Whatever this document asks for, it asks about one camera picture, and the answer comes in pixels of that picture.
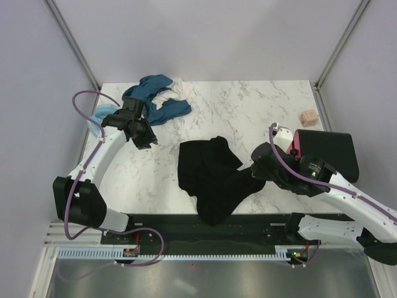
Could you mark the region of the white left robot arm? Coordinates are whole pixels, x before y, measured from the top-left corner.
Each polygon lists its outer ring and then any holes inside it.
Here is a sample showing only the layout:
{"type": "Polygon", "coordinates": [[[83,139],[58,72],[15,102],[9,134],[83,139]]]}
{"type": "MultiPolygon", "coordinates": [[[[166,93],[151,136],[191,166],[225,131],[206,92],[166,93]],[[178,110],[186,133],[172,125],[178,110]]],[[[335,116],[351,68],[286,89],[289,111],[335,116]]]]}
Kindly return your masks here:
{"type": "Polygon", "coordinates": [[[141,150],[156,144],[157,138],[144,118],[108,115],[103,124],[90,121],[100,129],[97,143],[67,177],[54,180],[57,216],[64,222],[70,240],[77,237],[69,232],[68,224],[73,223],[82,225],[84,230],[111,231],[121,243],[129,244],[136,237],[135,227],[128,224],[127,214],[107,207],[99,188],[112,160],[127,142],[132,141],[141,150]]]}

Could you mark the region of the black t shirt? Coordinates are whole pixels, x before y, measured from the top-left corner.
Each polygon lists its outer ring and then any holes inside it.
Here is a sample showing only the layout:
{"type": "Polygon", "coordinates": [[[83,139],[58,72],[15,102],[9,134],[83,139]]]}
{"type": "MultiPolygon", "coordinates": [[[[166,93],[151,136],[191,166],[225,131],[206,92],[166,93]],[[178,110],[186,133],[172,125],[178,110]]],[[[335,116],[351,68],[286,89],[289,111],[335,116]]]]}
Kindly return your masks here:
{"type": "Polygon", "coordinates": [[[221,136],[179,145],[179,187],[197,198],[197,213],[206,224],[222,223],[245,198],[264,188],[265,181],[253,178],[250,168],[240,170],[242,165],[221,136]]]}

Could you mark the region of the black and pink drawer box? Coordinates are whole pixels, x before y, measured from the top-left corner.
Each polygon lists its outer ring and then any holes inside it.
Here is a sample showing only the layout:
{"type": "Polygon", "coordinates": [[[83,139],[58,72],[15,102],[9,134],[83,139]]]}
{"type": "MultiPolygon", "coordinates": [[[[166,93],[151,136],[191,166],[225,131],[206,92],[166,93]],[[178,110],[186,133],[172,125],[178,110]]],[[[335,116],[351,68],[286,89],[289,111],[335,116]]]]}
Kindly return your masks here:
{"type": "Polygon", "coordinates": [[[359,166],[351,134],[298,129],[287,149],[295,158],[317,157],[335,168],[351,183],[359,179],[359,166]]]}

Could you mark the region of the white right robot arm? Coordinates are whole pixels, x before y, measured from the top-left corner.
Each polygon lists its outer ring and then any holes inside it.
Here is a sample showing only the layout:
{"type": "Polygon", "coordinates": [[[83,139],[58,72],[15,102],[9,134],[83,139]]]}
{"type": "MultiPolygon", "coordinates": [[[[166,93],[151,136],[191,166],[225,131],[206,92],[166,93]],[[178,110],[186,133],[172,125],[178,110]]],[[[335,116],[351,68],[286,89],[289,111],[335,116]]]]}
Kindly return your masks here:
{"type": "Polygon", "coordinates": [[[331,220],[292,213],[284,228],[286,241],[294,245],[302,240],[354,245],[379,263],[396,265],[396,211],[361,192],[315,156],[295,159],[265,142],[252,152],[251,159],[256,179],[325,202],[350,218],[331,220]]]}

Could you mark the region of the blue t shirt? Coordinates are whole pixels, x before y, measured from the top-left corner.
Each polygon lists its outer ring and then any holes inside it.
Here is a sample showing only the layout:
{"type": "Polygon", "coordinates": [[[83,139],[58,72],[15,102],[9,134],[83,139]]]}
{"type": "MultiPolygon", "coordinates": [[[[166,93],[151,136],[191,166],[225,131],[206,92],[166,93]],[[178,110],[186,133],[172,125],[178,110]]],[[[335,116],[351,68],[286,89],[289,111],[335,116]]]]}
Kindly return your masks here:
{"type": "Polygon", "coordinates": [[[192,112],[187,99],[193,90],[192,84],[171,79],[163,74],[145,76],[139,84],[128,88],[122,100],[129,97],[142,100],[142,114],[151,126],[159,126],[177,117],[192,112]]]}

